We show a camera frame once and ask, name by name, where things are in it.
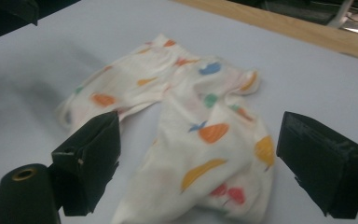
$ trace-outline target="red fruit print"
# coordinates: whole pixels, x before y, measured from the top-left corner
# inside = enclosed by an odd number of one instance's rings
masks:
[[[228,196],[238,204],[245,203],[245,194],[243,193],[243,189],[231,188],[228,190]]]
[[[215,189],[214,191],[211,192],[211,196],[215,196],[215,197],[220,197],[225,195],[227,192],[227,186],[226,184],[222,184],[219,187],[217,187],[217,189]]]

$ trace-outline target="table surface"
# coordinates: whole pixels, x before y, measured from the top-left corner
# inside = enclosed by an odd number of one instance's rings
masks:
[[[257,68],[260,90],[247,98],[278,140],[284,111],[310,116],[358,143],[358,59],[167,0],[80,1],[0,37],[0,178],[29,163],[51,164],[67,137],[54,109],[104,65],[163,33],[198,55]],[[62,223],[110,223],[158,123],[159,104],[124,120],[120,166],[94,214]],[[172,223],[230,223],[193,209]],[[263,223],[358,223],[334,220],[277,160]]]

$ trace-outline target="cloth garment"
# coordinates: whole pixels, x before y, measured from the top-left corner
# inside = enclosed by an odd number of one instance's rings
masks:
[[[273,144],[244,99],[259,82],[254,70],[195,56],[160,35],[77,88],[58,110],[71,133],[105,112],[118,111],[122,121],[162,104],[156,140],[112,223],[161,223],[196,205],[260,222],[271,191]]]

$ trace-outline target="blue fruit print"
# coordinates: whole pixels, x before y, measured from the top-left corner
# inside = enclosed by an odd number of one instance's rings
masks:
[[[199,124],[193,124],[193,126],[188,130],[190,133],[194,131],[198,131],[199,129],[203,129],[206,125],[206,121],[203,121],[200,125]]]
[[[218,71],[220,71],[220,69],[222,68],[222,65],[220,63],[210,63],[206,66],[206,68],[201,68],[199,70],[201,75],[210,75],[210,74],[214,74],[217,73]]]

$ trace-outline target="wooden board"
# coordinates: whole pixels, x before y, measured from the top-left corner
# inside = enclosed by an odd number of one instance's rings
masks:
[[[358,58],[358,34],[226,0],[174,0]]]

